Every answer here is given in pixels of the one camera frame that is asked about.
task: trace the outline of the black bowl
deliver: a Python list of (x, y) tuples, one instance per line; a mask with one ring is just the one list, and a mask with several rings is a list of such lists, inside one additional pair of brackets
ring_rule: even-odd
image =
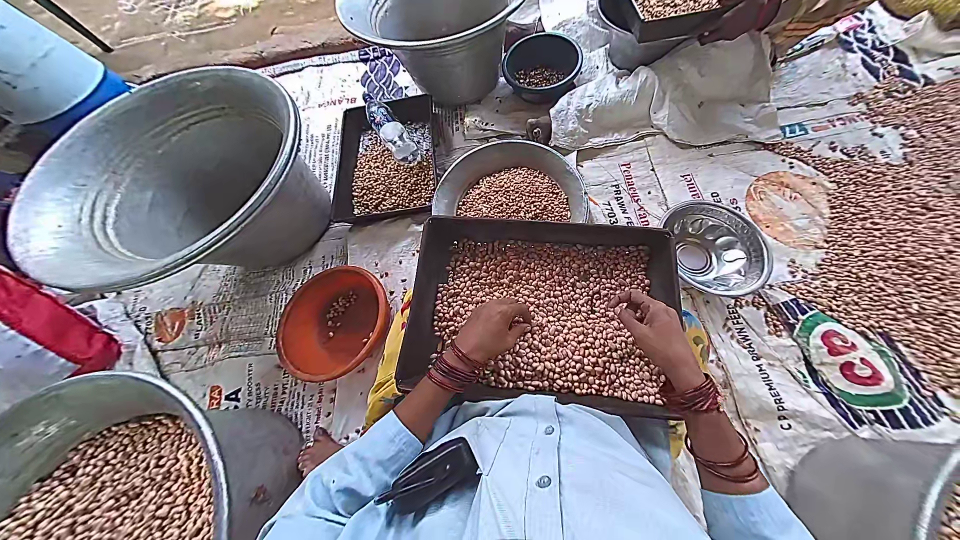
[[(516, 81), (521, 69), (546, 66), (564, 74), (564, 79), (555, 85), (533, 88)], [(514, 43), (503, 57), (503, 78), (520, 99), (529, 103), (554, 103), (573, 89), (573, 80), (584, 65), (584, 52), (580, 45), (563, 34), (541, 32), (524, 37)]]

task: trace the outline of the black metal tray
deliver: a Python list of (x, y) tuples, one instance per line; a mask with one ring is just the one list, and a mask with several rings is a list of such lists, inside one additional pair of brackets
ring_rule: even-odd
[(710, 21), (719, 20), (724, 13), (736, 4), (723, 6), (706, 12), (693, 12), (661, 19), (645, 20), (634, 0), (609, 0), (620, 9), (627, 26), (638, 43), (660, 41), (671, 37), (696, 37), (698, 29)]
[[(428, 126), (430, 158), (433, 161), (433, 182), (437, 183), (437, 129), (433, 118), (433, 96), (423, 94), (385, 102), (394, 112), (401, 124), (422, 122)], [(337, 180), (333, 187), (333, 208), (331, 219), (355, 225), (364, 225), (382, 219), (400, 215), (429, 212), (431, 205), (410, 207), (408, 209), (375, 212), (364, 215), (353, 213), (353, 171), (357, 166), (357, 154), (360, 152), (360, 136), (372, 129), (367, 120), (365, 107), (354, 107), (344, 111), (343, 132), (340, 137), (340, 162), (337, 166)]]
[[(677, 254), (673, 234), (667, 230), (431, 216), (423, 226), (414, 296), (406, 332), (403, 335), (403, 344), (396, 362), (396, 386), (403, 392), (408, 392), (417, 385), (426, 373), (430, 355), (437, 351), (437, 346), (440, 344), (440, 338), (433, 332), (433, 309), (437, 298), (437, 285), (446, 281), (445, 267), (450, 261), (450, 246), (454, 241), (463, 238), (481, 242), (525, 240), (591, 246), (647, 246), (650, 249), (650, 261), (647, 266), (650, 296), (676, 309), (679, 316), (681, 307)], [(516, 388), (493, 388), (485, 384), (474, 384), (464, 392), (461, 399), (470, 402), (502, 400), (525, 393), (528, 392)], [(587, 405), (619, 416), (678, 418), (659, 405), (627, 402), (603, 396), (578, 396), (555, 392), (535, 393), (556, 396), (557, 401), (562, 404)]]

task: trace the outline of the sleeve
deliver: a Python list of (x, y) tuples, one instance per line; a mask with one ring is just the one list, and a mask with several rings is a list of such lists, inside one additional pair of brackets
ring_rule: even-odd
[(701, 493), (713, 540), (813, 540), (773, 487), (753, 495)]
[(422, 450), (391, 411), (311, 471), (257, 538), (336, 538), (350, 516), (389, 489)]

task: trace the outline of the bangle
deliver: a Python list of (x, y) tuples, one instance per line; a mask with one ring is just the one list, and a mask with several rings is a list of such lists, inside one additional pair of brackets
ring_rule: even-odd
[(478, 361), (474, 360), (473, 358), (467, 356), (467, 353), (464, 353), (463, 349), (461, 349), (460, 347), (457, 347), (457, 340), (456, 340), (456, 339), (450, 341), (450, 351), (451, 351), (455, 356), (457, 356), (458, 358), (460, 358), (460, 361), (464, 362), (467, 366), (470, 366), (470, 367), (472, 367), (473, 369), (481, 370), (481, 369), (483, 369), (484, 366), (486, 365), (486, 362), (478, 362)]
[(440, 388), (459, 394), (466, 390), (467, 386), (477, 382), (480, 377), (480, 370), (467, 371), (450, 363), (445, 355), (440, 355), (434, 359), (433, 365), (426, 372), (426, 376)]
[(713, 378), (704, 373), (704, 381), (699, 385), (677, 392), (670, 380), (660, 387), (663, 402), (672, 412), (716, 412), (723, 410), (720, 389)]
[[(754, 457), (750, 454), (750, 447), (747, 445), (746, 437), (744, 437), (739, 431), (737, 432), (737, 436), (740, 437), (740, 442), (743, 443), (743, 454), (739, 455), (733, 461), (710, 461), (709, 459), (704, 459), (698, 456), (695, 452), (693, 452), (693, 446), (690, 444), (689, 433), (684, 439), (684, 444), (686, 445), (687, 451), (693, 456), (693, 460), (696, 461), (697, 465), (707, 469), (712, 475), (733, 483), (748, 483), (760, 476), (760, 466), (756, 463), (756, 459), (754, 459)], [(738, 467), (748, 459), (751, 459), (754, 463), (754, 468), (749, 473), (729, 474), (722, 470)]]

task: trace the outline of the aluminum basin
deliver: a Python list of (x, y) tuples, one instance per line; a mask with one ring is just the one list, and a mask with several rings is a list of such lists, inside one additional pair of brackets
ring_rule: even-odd
[(195, 262), (279, 265), (329, 223), (299, 148), (300, 114), (276, 81), (239, 67), (163, 77), (40, 158), (13, 202), (10, 253), (40, 282), (91, 292)]
[(0, 414), (0, 518), (89, 435), (159, 413), (179, 416), (204, 447), (213, 540), (253, 540), (300, 483), (297, 428), (267, 410), (204, 413), (166, 381), (125, 372), (63, 380)]
[(489, 142), (454, 161), (433, 195), (433, 215), (457, 215), (460, 200), (478, 180), (511, 167), (529, 167), (552, 178), (566, 193), (570, 222), (587, 223), (587, 187), (577, 169), (549, 146), (518, 139)]
[(743, 296), (770, 279), (770, 249), (760, 229), (740, 212), (687, 201), (669, 209), (660, 226), (676, 237), (680, 277), (704, 292)]

